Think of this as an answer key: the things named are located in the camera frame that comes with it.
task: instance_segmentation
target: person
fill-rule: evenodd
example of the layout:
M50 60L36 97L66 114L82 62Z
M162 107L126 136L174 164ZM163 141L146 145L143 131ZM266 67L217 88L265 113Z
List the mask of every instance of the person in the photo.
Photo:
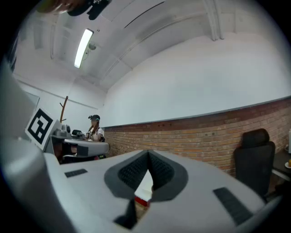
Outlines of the person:
M99 127L100 116L92 115L88 117L91 119L91 127L89 128L89 138L95 142L104 142L103 130Z

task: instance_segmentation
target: black cap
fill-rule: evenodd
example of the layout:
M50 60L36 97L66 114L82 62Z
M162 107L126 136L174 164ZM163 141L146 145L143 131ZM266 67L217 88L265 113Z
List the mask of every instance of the black cap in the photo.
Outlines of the black cap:
M100 120L100 116L92 115L92 116L89 116L88 119L91 119L91 120L94 120L94 121L99 121Z

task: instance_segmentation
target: desk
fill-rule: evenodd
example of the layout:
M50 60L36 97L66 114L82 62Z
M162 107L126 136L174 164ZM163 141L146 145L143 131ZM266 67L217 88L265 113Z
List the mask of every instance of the desk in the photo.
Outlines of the desk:
M291 159L291 154L282 150L275 154L272 172L281 178L291 181L291 169L285 167L285 163Z

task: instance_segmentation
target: ceiling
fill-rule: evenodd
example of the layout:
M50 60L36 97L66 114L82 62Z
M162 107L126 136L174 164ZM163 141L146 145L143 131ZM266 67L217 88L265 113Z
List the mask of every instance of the ceiling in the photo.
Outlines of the ceiling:
M219 6L223 31L234 32L234 1L220 0ZM88 50L77 69L75 55L86 28L94 31L91 42L96 49ZM86 13L71 17L35 12L20 31L19 46L42 51L107 91L149 57L194 37L213 39L213 33L218 39L213 0L112 0L96 20L89 20Z

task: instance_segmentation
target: fluorescent light fixture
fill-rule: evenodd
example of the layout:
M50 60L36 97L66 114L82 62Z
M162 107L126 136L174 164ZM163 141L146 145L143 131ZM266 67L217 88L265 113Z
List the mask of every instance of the fluorescent light fixture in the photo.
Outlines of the fluorescent light fixture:
M86 47L87 47L93 33L94 32L91 31L90 29L86 29L84 31L84 34L82 36L82 39L80 41L79 48L78 48L78 51L76 54L76 59L75 59L75 67L77 67L77 68L80 68L80 66L81 66L81 62L83 60L83 56L84 56Z

